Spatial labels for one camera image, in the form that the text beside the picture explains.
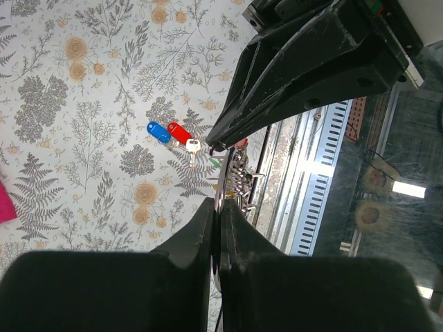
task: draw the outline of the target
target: gray leaf pattern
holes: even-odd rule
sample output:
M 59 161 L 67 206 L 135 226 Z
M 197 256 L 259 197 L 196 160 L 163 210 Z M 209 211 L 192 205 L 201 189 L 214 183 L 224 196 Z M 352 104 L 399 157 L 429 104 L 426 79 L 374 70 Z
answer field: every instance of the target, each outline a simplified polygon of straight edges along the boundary
M 204 140 L 252 37 L 245 7 L 0 0 L 0 181 L 19 215 L 0 224 L 1 272 L 28 250 L 151 250 L 215 193 Z M 194 168 L 150 121 L 200 139 Z
M 20 129 L 15 134 L 22 142 L 35 143 L 42 138 L 43 126 L 50 127 L 55 116 L 65 106 L 68 86 L 51 76 L 45 86 L 39 76 L 26 77 L 18 92 L 24 104 L 15 116 Z

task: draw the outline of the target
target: wallpaper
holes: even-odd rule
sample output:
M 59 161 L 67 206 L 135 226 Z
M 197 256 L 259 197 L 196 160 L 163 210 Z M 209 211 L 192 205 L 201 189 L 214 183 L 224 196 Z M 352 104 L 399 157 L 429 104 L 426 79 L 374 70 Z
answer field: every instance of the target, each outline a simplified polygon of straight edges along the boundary
M 215 193 L 202 142 L 254 36 L 244 0 L 0 0 L 0 272 L 27 250 L 147 251 Z M 263 132 L 250 138 L 258 159 Z M 210 326 L 220 296 L 213 289 Z

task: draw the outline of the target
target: cable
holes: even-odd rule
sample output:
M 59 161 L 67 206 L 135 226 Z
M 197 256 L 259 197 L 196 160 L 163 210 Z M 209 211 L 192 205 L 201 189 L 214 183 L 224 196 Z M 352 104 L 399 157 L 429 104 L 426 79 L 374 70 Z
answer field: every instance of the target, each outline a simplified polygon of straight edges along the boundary
M 359 135 L 357 133 L 357 130 L 354 128 L 354 126 L 352 124 L 349 123 L 349 121 L 347 122 L 347 126 L 351 127 L 351 129 L 354 130 L 355 140 L 350 138 L 349 136 L 346 136 L 346 137 L 349 138 L 350 140 L 353 140 L 356 143 L 359 140 Z

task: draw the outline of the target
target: red component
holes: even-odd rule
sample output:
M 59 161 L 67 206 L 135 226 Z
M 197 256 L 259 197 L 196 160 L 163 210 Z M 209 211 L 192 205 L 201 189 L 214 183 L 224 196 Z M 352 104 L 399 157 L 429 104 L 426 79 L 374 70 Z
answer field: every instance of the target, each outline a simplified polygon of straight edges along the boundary
M 192 138 L 191 134 L 176 122 L 171 122 L 168 125 L 168 132 L 183 145 L 186 145 L 186 142 Z
M 15 218 L 17 218 L 17 213 L 15 212 L 14 204 L 0 182 L 0 223 Z
M 245 147 L 248 145 L 248 138 L 243 138 L 241 141 L 234 144 L 234 147 Z
M 380 17 L 381 16 L 381 14 L 383 14 L 383 12 L 385 11 L 385 6 L 382 6 L 381 8 L 380 8 L 380 10 L 378 11 L 378 13 L 375 15 L 375 17 Z

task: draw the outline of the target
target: pink object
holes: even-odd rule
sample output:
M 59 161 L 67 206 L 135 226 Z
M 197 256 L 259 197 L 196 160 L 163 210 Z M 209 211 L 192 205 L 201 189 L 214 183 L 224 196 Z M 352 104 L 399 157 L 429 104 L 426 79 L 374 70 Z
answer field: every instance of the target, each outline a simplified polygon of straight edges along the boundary
M 243 138 L 241 141 L 234 144 L 234 147 L 245 147 L 248 144 L 248 138 Z
M 5 187 L 0 183 L 0 223 L 17 218 L 14 204 L 5 190 Z

